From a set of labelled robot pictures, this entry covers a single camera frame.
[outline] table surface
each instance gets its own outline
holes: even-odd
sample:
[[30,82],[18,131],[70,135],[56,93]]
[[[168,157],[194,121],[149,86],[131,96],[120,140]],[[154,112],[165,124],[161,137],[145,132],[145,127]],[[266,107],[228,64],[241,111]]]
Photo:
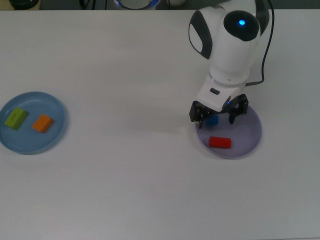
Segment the table surface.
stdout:
[[275,11],[265,83],[245,90],[263,137],[239,160],[207,151],[189,119],[209,69],[192,14],[0,14],[0,106],[47,92],[69,122],[42,154],[0,146],[0,239],[320,237],[320,10]]

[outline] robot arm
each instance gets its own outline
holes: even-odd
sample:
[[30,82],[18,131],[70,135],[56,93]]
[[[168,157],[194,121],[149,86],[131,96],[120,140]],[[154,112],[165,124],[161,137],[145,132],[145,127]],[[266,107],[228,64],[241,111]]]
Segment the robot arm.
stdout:
[[268,21],[263,0],[234,0],[193,14],[190,43],[211,62],[189,113],[192,122],[200,123],[199,127],[214,114],[229,113],[233,124],[237,116],[247,113],[249,102],[243,91]]

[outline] black cable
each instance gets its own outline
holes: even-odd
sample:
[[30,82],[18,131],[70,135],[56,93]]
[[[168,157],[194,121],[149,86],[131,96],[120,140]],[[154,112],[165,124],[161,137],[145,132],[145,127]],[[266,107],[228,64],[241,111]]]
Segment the black cable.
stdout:
[[92,1],[92,8],[91,8],[91,9],[92,9],[92,10],[95,10],[95,8],[96,8],[96,0],[93,0],[93,1]]
[[82,9],[82,10],[86,10],[88,4],[90,3],[90,0],[88,0],[88,1],[86,2],[86,4],[85,4],[85,0],[79,0],[79,3],[80,3],[80,6],[81,6],[81,9]]
[[252,85],[257,85],[257,84],[262,84],[265,81],[265,61],[266,61],[266,57],[269,51],[269,47],[270,47],[270,43],[272,40],[272,36],[274,34],[274,26],[275,26],[275,10],[274,10],[274,6],[271,3],[271,0],[268,0],[270,8],[271,8],[271,13],[272,13],[272,24],[271,24],[271,32],[270,32],[270,37],[269,37],[269,42],[268,45],[266,46],[266,50],[263,56],[263,60],[262,60],[262,65],[261,65],[261,76],[262,76],[262,80],[261,81],[253,81],[253,82],[247,82],[245,84],[245,86],[252,86]]

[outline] blue block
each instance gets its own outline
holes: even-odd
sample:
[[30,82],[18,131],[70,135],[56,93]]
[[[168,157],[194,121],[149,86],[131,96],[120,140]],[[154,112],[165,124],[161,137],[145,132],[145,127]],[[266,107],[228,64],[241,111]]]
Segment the blue block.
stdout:
[[218,123],[219,123],[219,116],[218,115],[213,115],[212,117],[205,120],[205,124],[207,126],[218,125]]

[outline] green block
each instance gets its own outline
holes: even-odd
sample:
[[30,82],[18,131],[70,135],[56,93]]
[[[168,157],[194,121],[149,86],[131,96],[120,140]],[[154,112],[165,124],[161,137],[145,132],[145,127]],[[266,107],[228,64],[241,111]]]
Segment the green block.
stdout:
[[10,116],[6,119],[5,125],[11,129],[18,130],[20,125],[27,117],[27,112],[19,107],[16,107],[11,112]]

